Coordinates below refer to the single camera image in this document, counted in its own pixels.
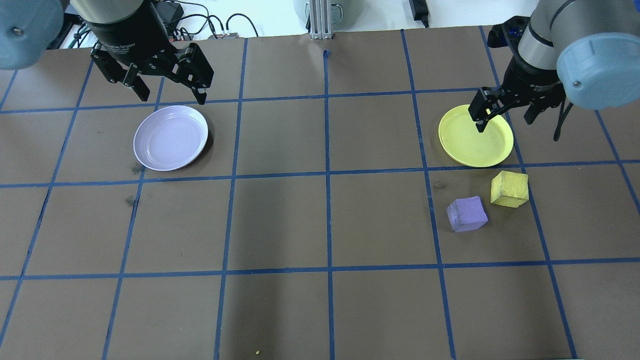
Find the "white floor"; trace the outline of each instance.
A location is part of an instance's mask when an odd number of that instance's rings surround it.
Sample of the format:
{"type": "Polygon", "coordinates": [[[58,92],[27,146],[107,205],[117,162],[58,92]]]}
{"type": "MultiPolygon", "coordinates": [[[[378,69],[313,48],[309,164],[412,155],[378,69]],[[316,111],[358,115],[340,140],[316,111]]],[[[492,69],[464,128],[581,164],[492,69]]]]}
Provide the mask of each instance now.
{"type": "MultiPolygon", "coordinates": [[[[209,9],[209,13],[218,16],[223,22],[233,13],[249,16],[258,34],[262,37],[299,35],[306,33],[305,22],[298,15],[304,12],[307,0],[190,0],[209,9]]],[[[391,29],[421,28],[422,23],[413,21],[408,0],[334,0],[343,4],[345,19],[352,26],[339,31],[372,31],[391,29]]],[[[473,26],[499,24],[514,15],[529,16],[538,4],[538,0],[428,0],[430,12],[429,25],[432,28],[451,26],[473,26]]],[[[185,15],[205,13],[200,6],[183,4],[185,15]]],[[[195,32],[204,23],[203,18],[193,17],[183,20],[180,25],[195,32]]],[[[219,24],[214,23],[217,33],[221,33],[219,24]]],[[[240,37],[254,37],[249,22],[242,17],[234,17],[229,30],[240,37]]],[[[206,39],[211,35],[208,29],[195,37],[206,39]]],[[[72,38],[63,44],[66,47],[72,38]]],[[[96,38],[90,34],[82,47],[91,47],[96,38]]]]}

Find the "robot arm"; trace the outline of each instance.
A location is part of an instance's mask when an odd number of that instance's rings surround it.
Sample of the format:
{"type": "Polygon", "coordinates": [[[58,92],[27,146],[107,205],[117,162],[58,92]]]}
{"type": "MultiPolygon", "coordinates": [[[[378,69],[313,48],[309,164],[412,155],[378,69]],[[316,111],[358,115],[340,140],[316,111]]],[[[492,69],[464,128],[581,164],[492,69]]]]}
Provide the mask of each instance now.
{"type": "MultiPolygon", "coordinates": [[[[6,2],[0,9],[1,23],[17,25],[11,33],[0,33],[0,45],[9,50],[0,55],[0,69],[22,69],[38,61],[58,33],[62,9],[59,0],[6,2]]],[[[178,50],[169,42],[151,0],[71,0],[71,4],[99,40],[91,57],[109,82],[121,82],[147,101],[149,89],[140,75],[166,76],[189,87],[204,104],[213,80],[209,62],[197,44],[178,50]]]]}
{"type": "MultiPolygon", "coordinates": [[[[640,13],[633,0],[540,0],[531,18],[494,26],[488,45],[508,45],[513,58],[502,86],[481,88],[469,106],[479,132],[519,106],[529,106],[531,124],[565,97],[591,110],[640,98],[640,13]]],[[[561,111],[559,126],[565,116],[561,111]]]]}

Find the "yellow foam cube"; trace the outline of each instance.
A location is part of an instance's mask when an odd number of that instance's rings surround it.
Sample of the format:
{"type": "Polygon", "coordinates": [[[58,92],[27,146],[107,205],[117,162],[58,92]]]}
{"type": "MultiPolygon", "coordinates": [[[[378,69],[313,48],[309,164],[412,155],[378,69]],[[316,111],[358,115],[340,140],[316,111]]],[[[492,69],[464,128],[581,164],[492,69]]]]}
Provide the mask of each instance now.
{"type": "Polygon", "coordinates": [[[529,200],[529,176],[501,171],[491,180],[491,203],[517,208],[529,200]]]}

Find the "white plate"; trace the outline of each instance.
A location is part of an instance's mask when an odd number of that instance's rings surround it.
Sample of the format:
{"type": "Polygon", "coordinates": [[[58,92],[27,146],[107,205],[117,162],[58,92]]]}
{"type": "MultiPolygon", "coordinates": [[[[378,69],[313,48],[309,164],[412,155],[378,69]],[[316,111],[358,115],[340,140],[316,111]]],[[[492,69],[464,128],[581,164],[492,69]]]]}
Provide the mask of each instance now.
{"type": "Polygon", "coordinates": [[[207,142],[204,117],[189,106],[167,106],[149,115],[133,136],[133,153],[142,165],[157,171],[186,166],[207,142]]]}

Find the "foam cube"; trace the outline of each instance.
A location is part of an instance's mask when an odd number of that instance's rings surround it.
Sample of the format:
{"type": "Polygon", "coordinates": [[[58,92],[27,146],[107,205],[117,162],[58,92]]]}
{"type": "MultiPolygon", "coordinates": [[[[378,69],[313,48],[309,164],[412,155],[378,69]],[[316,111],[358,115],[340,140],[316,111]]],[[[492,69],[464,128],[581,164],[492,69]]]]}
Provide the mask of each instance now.
{"type": "Polygon", "coordinates": [[[491,180],[491,203],[517,208],[529,200],[529,176],[502,171],[491,180]]]}
{"type": "Polygon", "coordinates": [[[454,200],[447,208],[447,215],[454,233],[477,230],[489,221],[480,196],[454,200]]]}

